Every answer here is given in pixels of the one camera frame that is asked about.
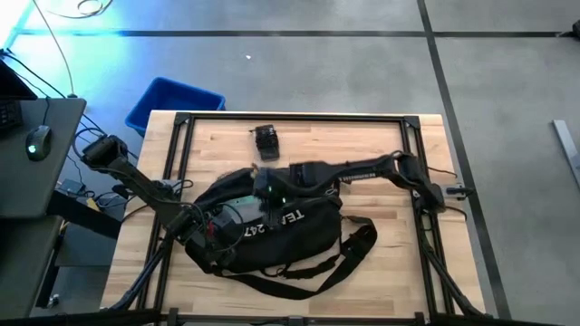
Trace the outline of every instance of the concrete floor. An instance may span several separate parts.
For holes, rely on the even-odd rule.
[[[558,32],[569,30],[580,18],[580,3],[574,0],[426,3],[436,32]],[[424,37],[121,37],[96,33],[103,28],[423,31],[420,11],[412,0],[179,0],[164,5],[125,0],[91,19],[48,18],[59,29],[95,32],[93,36],[59,35],[75,92],[88,101],[90,117],[125,139],[136,152],[141,138],[123,120],[157,76],[222,93],[228,110],[446,114]],[[44,29],[36,13],[25,27]],[[576,236],[580,191],[549,122],[567,120],[580,146],[576,95],[580,43],[553,37],[436,41],[512,317],[573,325],[580,304],[580,258],[575,252],[580,245]],[[57,88],[70,92],[51,38],[20,35],[12,50]],[[84,167],[82,173],[97,193],[113,184]],[[63,177],[78,178],[71,162],[66,163]],[[474,226],[469,229],[476,244]],[[474,255],[486,306],[494,312],[477,246]],[[92,277],[91,286],[83,286],[86,279],[71,277],[69,272],[101,276]],[[63,300],[58,309],[98,309],[102,288],[95,284],[104,286],[107,271],[69,272],[59,279],[57,292],[62,297],[72,291],[81,296],[87,293],[93,300]]]

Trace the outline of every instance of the black bag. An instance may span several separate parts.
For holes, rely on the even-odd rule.
[[[195,204],[214,206],[230,199],[245,197],[252,194],[254,179],[251,168],[240,169],[216,181],[205,193],[198,197]],[[201,267],[205,273],[213,273],[240,281],[262,293],[279,298],[303,300],[324,292],[344,280],[368,254],[377,239],[377,232],[372,220],[366,217],[348,216],[362,226],[354,234],[340,244],[340,253],[331,256],[326,261],[311,268],[289,270],[291,264],[329,250],[337,240],[342,240],[340,215],[342,206],[337,192],[327,192],[319,197],[302,198],[294,201],[295,209],[284,212],[282,226],[277,230],[260,228],[260,221],[251,222],[247,227],[253,227],[255,236],[243,238],[236,246],[237,254],[227,265],[209,265],[202,261],[198,254],[189,251],[188,255]],[[315,291],[307,291],[291,285],[278,283],[253,274],[242,274],[261,271],[265,276],[282,276],[286,279],[312,278],[335,267],[338,258],[344,255],[344,260]],[[266,268],[284,265],[276,274],[268,274]],[[224,270],[235,275],[225,275]]]

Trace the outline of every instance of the wooden tabletop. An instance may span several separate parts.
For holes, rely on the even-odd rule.
[[[151,179],[161,179],[174,117],[175,111],[153,111],[150,116],[138,168]],[[195,185],[184,191],[184,200],[193,201],[226,172],[249,167],[253,162],[264,165],[260,163],[254,138],[248,131],[271,121],[196,119],[194,123],[186,178],[193,180]],[[452,171],[442,117],[420,115],[420,123],[428,164]],[[396,124],[275,121],[274,125],[280,140],[281,158],[268,164],[273,167],[287,167],[291,162],[307,160],[339,163],[376,158],[401,149],[401,134]],[[184,134],[181,132],[172,178],[177,175]],[[431,171],[430,176],[439,184],[456,182],[451,175]],[[341,199],[344,215],[372,218],[379,236],[353,274],[333,289],[303,301],[267,296],[242,283],[202,273],[185,254],[184,248],[175,244],[163,310],[177,307],[179,313],[204,315],[377,318],[413,317],[414,312],[427,312],[409,192],[385,179],[368,179],[343,186]],[[127,212],[141,205],[139,200],[133,200]],[[447,205],[460,207],[455,201]],[[102,306],[118,301],[142,269],[153,216],[152,210],[143,210],[122,226]],[[440,214],[439,219],[449,273],[473,305],[484,311],[464,217],[448,211]],[[343,223],[345,234],[353,229],[352,225]],[[293,268],[314,266],[337,250],[335,247]],[[440,282],[433,274],[437,304],[442,310]],[[282,282],[314,290],[327,275]],[[157,283],[157,277],[155,273],[152,284]],[[153,305],[155,288],[154,285],[150,287],[147,307]]]

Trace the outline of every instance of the blue plastic crate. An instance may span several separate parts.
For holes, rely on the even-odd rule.
[[[225,104],[223,95],[158,77],[125,118],[125,124],[144,137],[152,110],[225,110]]]

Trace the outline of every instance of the black mouse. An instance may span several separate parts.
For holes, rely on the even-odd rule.
[[[53,131],[48,126],[38,126],[26,136],[26,155],[32,161],[41,161],[51,152]]]

